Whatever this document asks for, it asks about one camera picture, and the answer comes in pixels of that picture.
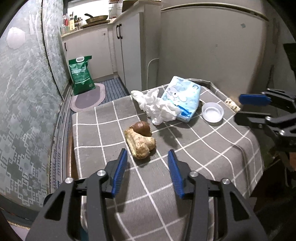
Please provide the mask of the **lace table trim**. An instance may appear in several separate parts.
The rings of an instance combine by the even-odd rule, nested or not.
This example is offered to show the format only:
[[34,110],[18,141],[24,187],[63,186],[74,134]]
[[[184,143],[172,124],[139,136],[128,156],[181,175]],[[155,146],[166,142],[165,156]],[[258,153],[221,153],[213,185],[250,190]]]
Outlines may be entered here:
[[232,109],[235,113],[239,112],[241,110],[241,108],[231,99],[231,98],[227,98],[224,103],[230,108]]

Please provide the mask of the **bottles on counter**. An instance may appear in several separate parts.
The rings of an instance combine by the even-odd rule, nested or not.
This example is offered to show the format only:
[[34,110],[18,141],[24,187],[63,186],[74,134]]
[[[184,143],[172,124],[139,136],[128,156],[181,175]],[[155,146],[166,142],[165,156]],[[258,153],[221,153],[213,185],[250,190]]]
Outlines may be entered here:
[[65,35],[67,33],[72,33],[81,28],[83,24],[83,20],[74,15],[74,13],[63,15],[62,19],[62,27],[61,27],[61,35]]

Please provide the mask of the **green rice bag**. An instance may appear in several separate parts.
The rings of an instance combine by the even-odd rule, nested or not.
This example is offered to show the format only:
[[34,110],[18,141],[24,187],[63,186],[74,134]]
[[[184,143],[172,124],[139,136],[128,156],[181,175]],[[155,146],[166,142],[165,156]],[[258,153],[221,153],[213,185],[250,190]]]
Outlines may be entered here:
[[95,89],[95,84],[88,70],[88,61],[91,59],[92,56],[84,56],[68,61],[74,95]]

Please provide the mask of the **frosted patterned sliding door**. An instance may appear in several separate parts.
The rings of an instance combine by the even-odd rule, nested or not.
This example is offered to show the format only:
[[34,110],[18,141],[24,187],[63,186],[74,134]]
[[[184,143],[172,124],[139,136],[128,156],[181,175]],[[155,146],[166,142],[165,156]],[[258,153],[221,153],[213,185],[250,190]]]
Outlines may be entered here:
[[69,83],[62,1],[27,1],[1,36],[1,195],[39,210],[49,192],[57,116]]

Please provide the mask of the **wooden cutting board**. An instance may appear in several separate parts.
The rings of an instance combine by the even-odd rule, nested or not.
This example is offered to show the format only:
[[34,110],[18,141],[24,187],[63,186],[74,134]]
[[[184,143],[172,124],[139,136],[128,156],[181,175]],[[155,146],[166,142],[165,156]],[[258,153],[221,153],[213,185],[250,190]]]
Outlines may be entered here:
[[110,23],[110,20],[96,21],[96,22],[93,22],[93,23],[90,23],[90,24],[82,25],[81,26],[81,29],[92,27],[92,26],[96,26],[96,25],[101,25],[101,24],[108,24],[108,23]]

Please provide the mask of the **large white plastic lid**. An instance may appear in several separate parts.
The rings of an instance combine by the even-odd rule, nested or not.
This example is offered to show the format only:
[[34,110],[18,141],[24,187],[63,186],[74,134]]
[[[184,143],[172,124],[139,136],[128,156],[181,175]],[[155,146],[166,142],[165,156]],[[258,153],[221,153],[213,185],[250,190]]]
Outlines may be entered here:
[[224,116],[224,109],[217,103],[207,102],[202,106],[202,117],[209,123],[218,123]]

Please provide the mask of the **silver refrigerator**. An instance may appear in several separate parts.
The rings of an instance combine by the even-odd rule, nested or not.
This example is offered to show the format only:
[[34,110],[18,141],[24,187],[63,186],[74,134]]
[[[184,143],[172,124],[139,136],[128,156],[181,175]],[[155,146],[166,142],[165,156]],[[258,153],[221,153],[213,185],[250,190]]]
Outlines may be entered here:
[[265,52],[264,1],[162,1],[158,84],[212,82],[236,99],[252,89]]

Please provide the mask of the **blue striped floor runner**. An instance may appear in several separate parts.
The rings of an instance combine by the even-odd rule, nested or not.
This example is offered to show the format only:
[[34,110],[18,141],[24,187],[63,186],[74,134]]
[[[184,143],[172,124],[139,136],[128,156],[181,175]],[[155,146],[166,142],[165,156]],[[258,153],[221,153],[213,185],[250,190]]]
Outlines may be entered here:
[[105,99],[101,104],[105,104],[130,94],[119,77],[103,81],[102,84],[105,86]]

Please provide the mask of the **brown chestnut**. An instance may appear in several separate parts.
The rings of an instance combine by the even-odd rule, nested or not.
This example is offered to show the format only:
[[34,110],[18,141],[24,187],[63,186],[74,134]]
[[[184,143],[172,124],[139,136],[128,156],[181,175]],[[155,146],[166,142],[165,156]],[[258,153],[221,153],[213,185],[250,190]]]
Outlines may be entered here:
[[145,137],[151,137],[152,132],[149,124],[146,121],[138,121],[133,126],[132,129],[134,132],[145,136]]

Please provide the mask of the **oval purple floor mat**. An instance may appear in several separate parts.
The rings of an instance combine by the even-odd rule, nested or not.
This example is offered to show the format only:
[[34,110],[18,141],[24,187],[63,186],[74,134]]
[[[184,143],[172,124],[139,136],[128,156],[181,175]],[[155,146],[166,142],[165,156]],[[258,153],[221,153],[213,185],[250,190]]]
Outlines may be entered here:
[[75,113],[91,110],[92,108],[101,104],[104,99],[104,84],[95,83],[95,89],[73,96],[71,98],[70,108]]

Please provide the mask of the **white tissue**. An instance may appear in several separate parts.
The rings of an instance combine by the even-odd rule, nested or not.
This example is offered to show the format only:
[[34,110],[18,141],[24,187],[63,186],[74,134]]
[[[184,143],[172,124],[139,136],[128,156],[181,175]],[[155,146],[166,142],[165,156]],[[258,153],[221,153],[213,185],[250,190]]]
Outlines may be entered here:
[[131,96],[138,103],[140,109],[151,119],[151,122],[158,126],[164,121],[174,121],[181,113],[179,107],[169,100],[158,97],[159,89],[150,89],[146,94],[132,90]]

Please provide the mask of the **frying pan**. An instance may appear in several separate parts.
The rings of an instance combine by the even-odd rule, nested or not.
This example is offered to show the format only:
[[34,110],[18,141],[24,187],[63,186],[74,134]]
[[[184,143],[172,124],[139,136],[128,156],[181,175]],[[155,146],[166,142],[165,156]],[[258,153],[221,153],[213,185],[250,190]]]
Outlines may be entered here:
[[88,24],[99,22],[99,21],[105,21],[108,19],[108,15],[100,15],[100,16],[92,16],[90,14],[84,14],[84,15],[88,17],[88,19],[86,19],[86,23]]

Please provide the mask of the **white kitchen cabinet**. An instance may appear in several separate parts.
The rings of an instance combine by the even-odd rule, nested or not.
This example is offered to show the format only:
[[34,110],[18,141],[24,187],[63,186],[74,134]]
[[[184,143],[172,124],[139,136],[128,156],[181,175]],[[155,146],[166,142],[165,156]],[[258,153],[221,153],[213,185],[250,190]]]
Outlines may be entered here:
[[62,35],[67,61],[91,56],[96,82],[118,76],[128,91],[157,85],[161,38],[161,2],[137,1],[105,24]]

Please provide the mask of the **blue tissue pack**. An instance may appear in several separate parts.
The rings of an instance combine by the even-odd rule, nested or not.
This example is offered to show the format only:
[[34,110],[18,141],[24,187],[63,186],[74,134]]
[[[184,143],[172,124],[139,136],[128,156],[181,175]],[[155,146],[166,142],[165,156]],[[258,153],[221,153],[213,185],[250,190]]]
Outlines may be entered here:
[[199,106],[201,85],[188,79],[174,76],[162,95],[181,111],[176,119],[188,123]]

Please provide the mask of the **grey checked tablecloth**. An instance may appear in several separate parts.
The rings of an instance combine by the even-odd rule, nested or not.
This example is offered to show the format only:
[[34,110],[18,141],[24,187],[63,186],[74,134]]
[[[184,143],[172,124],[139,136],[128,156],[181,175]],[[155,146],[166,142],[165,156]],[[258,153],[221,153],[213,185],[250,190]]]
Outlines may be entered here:
[[[213,85],[201,88],[202,103],[224,109],[222,122],[212,126],[198,110],[188,122],[152,126],[156,147],[142,160],[127,155],[119,193],[107,200],[114,240],[180,240],[191,202],[185,200],[187,174],[180,162],[207,179],[229,179],[248,197],[263,173],[259,144],[250,129],[234,122],[226,95]],[[125,131],[146,121],[132,97],[126,96],[73,115],[73,138],[79,178],[86,178],[128,149]]]

